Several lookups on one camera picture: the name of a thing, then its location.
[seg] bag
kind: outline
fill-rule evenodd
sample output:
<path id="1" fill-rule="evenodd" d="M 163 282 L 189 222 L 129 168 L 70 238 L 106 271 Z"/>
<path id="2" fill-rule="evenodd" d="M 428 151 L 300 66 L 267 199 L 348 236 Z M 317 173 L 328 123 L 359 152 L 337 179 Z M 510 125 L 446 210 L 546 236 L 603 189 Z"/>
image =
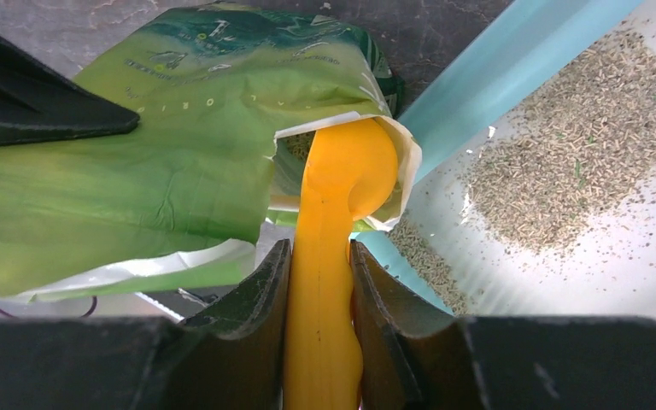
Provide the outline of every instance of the bag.
<path id="1" fill-rule="evenodd" d="M 0 296 L 239 282 L 268 208 L 295 216 L 304 164 L 276 143 L 289 135 L 375 117 L 394 139 L 395 194 L 356 230 L 398 220 L 420 162 L 390 118 L 401 81 L 365 32 L 329 17 L 171 9 L 75 82 L 142 120 L 127 135 L 0 148 Z"/>

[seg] dark surface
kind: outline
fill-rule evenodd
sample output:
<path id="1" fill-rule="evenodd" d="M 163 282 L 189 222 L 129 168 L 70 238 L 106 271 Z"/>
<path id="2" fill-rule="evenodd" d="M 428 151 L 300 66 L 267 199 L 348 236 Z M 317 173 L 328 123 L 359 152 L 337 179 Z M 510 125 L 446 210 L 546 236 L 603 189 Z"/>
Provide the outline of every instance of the dark surface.
<path id="1" fill-rule="evenodd" d="M 365 28 L 407 82 L 407 103 L 512 0 L 241 0 Z M 171 7 L 201 0 L 0 0 L 0 34 L 68 77 Z"/>
<path id="2" fill-rule="evenodd" d="M 177 326 L 0 320 L 0 409 L 278 408 L 290 244 Z"/>
<path id="3" fill-rule="evenodd" d="M 365 409 L 656 408 L 656 321 L 452 318 L 351 244 Z"/>

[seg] black object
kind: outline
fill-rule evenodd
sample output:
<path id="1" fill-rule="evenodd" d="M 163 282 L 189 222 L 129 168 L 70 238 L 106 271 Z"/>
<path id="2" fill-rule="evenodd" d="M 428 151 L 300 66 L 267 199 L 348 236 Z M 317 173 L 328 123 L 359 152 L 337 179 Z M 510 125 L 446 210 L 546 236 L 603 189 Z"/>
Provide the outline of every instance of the black object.
<path id="1" fill-rule="evenodd" d="M 96 297 L 96 296 L 92 296 L 92 297 L 91 297 L 91 305 L 89 306 L 89 308 L 86 310 L 85 313 L 83 313 L 83 314 L 80 315 L 80 318 L 88 318 L 88 317 L 90 317 L 90 316 L 94 313 L 94 311 L 97 310 L 97 304 L 98 304 L 98 303 L 99 303 L 99 302 L 98 302 L 98 300 L 97 300 L 97 297 Z M 11 319 L 17 319 L 17 318 L 18 318 L 18 316 L 15 316 L 15 315 L 13 315 L 13 314 L 11 314 L 11 313 L 9 313 L 9 312 L 7 312 L 7 311 L 1 309 L 1 308 L 0 308 L 0 315 L 3 316 L 3 317 L 5 317 L 5 318 L 11 318 Z"/>
<path id="2" fill-rule="evenodd" d="M 0 37 L 0 145 L 126 133 L 138 121 Z"/>
<path id="3" fill-rule="evenodd" d="M 0 409 L 278 408 L 290 241 L 181 326 L 0 319 Z"/>
<path id="4" fill-rule="evenodd" d="M 452 318 L 351 244 L 364 408 L 656 408 L 656 321 Z"/>
<path id="5" fill-rule="evenodd" d="M 351 244 L 365 409 L 656 408 L 656 322 L 453 318 Z M 165 319 L 0 320 L 0 409 L 278 408 L 290 243 Z"/>

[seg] red wire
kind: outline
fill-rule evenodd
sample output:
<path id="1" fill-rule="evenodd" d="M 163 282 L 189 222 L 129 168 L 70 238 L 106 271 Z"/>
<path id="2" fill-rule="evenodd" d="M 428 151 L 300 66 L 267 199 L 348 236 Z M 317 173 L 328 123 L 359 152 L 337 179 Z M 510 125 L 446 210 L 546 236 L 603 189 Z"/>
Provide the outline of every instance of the red wire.
<path id="1" fill-rule="evenodd" d="M 92 296 L 91 297 L 91 306 L 89 306 L 89 310 L 86 311 L 86 313 L 82 314 L 80 318 L 88 318 L 91 316 L 94 311 L 97 310 L 97 297 Z M 13 314 L 6 312 L 5 310 L 0 308 L 0 314 L 2 316 L 5 316 L 7 318 L 18 318 L 18 316 L 14 316 Z"/>

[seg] yellow scoop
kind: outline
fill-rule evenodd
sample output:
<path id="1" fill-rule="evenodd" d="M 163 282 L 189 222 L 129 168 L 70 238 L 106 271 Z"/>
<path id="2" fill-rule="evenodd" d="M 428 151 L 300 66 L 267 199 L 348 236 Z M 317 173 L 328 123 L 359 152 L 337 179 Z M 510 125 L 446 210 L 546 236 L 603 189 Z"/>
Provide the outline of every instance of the yellow scoop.
<path id="1" fill-rule="evenodd" d="M 363 372 L 351 318 L 348 239 L 355 220 L 389 197 L 394 145 L 375 120 L 319 130 L 303 173 L 290 266 L 283 397 L 286 410 L 356 409 Z"/>

